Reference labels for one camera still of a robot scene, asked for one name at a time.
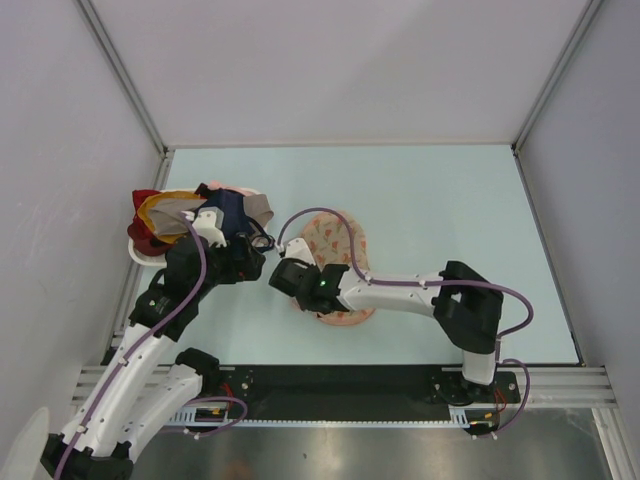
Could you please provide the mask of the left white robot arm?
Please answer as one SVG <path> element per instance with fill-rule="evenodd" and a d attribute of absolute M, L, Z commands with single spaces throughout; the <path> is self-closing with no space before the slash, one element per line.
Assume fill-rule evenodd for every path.
<path fill-rule="evenodd" d="M 197 317 L 219 285 L 260 278 L 265 258 L 244 235 L 221 246 L 182 238 L 136 300 L 117 351 L 78 413 L 44 447 L 41 464 L 54 479 L 128 479 L 149 441 L 184 406 L 222 396 L 219 361 L 195 348 L 178 354 L 165 379 L 144 387 L 164 353 Z"/>

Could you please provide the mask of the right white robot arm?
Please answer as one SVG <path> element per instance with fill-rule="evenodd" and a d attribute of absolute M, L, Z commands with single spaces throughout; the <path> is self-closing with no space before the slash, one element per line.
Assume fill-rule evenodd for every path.
<path fill-rule="evenodd" d="M 344 264 L 323 268 L 283 258 L 269 285 L 303 311 L 329 315 L 367 309 L 408 312 L 434 319 L 463 352 L 461 388 L 473 401 L 497 389 L 496 343 L 504 294 L 460 261 L 430 275 L 374 277 Z"/>

